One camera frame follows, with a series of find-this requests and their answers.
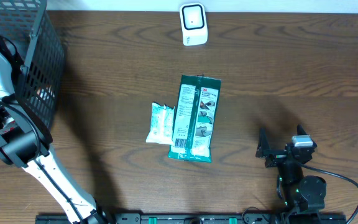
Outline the green 3M glove package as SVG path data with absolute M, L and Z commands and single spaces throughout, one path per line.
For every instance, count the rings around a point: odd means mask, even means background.
M 182 75 L 168 158 L 212 162 L 211 141 L 221 80 Z

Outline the white green small packet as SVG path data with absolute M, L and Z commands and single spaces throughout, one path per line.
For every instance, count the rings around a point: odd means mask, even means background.
M 150 132 L 146 142 L 173 145 L 173 119 L 175 108 L 152 103 Z

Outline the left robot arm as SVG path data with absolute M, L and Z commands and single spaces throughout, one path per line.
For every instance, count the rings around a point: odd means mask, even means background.
M 22 58 L 0 35 L 0 160 L 37 179 L 70 223 L 115 223 L 56 156 L 48 123 L 62 73 L 51 55 L 43 61 L 46 67 Z

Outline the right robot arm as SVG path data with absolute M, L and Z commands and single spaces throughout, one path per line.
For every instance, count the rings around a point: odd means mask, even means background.
M 270 223 L 322 223 L 319 211 L 325 207 L 326 181 L 315 175 L 305 176 L 302 166 L 312 160 L 317 145 L 302 126 L 284 149 L 272 149 L 263 129 L 255 156 L 265 159 L 265 167 L 278 169 L 277 194 L 287 204 L 270 217 Z

